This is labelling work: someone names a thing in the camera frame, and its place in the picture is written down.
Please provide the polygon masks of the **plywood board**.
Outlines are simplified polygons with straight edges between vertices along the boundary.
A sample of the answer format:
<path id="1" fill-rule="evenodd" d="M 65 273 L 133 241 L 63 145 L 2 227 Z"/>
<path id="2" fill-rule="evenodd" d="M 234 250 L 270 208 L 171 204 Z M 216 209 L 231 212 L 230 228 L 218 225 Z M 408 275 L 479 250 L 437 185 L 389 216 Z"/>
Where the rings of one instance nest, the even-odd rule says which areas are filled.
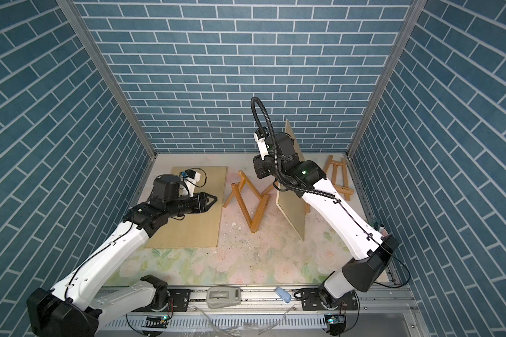
<path id="1" fill-rule="evenodd" d="M 302 151 L 295 140 L 295 135 L 288 119 L 285 120 L 285 133 L 288 133 L 292 141 L 293 152 L 297 153 L 300 161 L 304 160 Z M 294 230 L 301 241 L 305 240 L 306 203 L 296 196 L 294 192 L 277 192 L 276 206 L 284 215 L 290 227 Z"/>
<path id="2" fill-rule="evenodd" d="M 227 167 L 193 167 L 196 181 L 189 185 L 194 192 L 206 192 L 217 201 L 206 213 L 187 214 L 183 220 L 170 219 L 147 242 L 150 249 L 215 248 L 219 240 Z"/>

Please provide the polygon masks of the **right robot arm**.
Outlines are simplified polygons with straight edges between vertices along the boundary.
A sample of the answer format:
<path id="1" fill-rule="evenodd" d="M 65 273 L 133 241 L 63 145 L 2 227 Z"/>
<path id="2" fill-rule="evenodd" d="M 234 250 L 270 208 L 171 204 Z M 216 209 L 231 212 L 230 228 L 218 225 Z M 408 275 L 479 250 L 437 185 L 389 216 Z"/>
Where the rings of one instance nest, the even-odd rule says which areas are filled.
<path id="1" fill-rule="evenodd" d="M 314 161 L 274 159 L 258 154 L 253 159 L 257 177 L 269 175 L 296 196 L 312 206 L 330 224 L 349 249 L 352 259 L 332 272 L 319 286 L 323 305 L 335 309 L 343 296 L 352 291 L 367 292 L 384 272 L 396 249 L 398 240 L 383 236 L 364 221 L 327 179 Z"/>

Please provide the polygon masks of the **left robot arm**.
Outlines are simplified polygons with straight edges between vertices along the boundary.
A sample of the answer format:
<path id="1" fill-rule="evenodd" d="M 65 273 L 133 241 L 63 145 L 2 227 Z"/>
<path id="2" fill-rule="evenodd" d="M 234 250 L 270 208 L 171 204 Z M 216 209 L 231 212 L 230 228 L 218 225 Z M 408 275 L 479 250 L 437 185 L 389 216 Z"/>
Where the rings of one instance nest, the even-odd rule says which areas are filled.
<path id="1" fill-rule="evenodd" d="M 94 336 L 101 327 L 139 308 L 172 314 L 174 301 L 167 282 L 153 275 L 107 296 L 96 295 L 130 254 L 169 219 L 205 213 L 217 203 L 216 196 L 195 192 L 195 186 L 182 176 L 158 176 L 148 200 L 130 208 L 94 253 L 52 288 L 38 288 L 28 297 L 32 333 Z"/>

